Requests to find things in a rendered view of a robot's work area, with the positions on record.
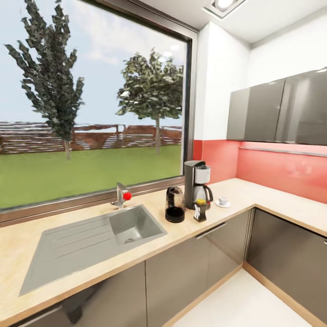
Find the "coffee cup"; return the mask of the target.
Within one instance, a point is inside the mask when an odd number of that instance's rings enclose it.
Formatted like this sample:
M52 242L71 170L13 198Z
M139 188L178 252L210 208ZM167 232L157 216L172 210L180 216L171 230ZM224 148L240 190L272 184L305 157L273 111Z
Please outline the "coffee cup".
M228 198L227 197L220 196L219 197L219 202L220 202L221 205L226 205L227 202L228 202Z

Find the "saucer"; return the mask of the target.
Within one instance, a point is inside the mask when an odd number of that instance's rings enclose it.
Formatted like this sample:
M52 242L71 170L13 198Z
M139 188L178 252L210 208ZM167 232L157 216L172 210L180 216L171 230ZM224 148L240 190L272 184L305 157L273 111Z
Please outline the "saucer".
M219 202L219 200L217 200L215 203L216 203L218 206L220 206L220 207L225 207L225 208L229 208L229 207L231 206L230 202L227 202L226 205L221 205L220 202Z

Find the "bottle of coffee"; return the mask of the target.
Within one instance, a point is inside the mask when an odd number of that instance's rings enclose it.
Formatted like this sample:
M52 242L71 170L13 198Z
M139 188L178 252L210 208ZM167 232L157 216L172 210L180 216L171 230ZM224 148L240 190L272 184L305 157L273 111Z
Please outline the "bottle of coffee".
M199 199L194 204L196 209L194 219L196 219L198 222L205 221L207 219L206 207L208 202L206 202L204 199Z

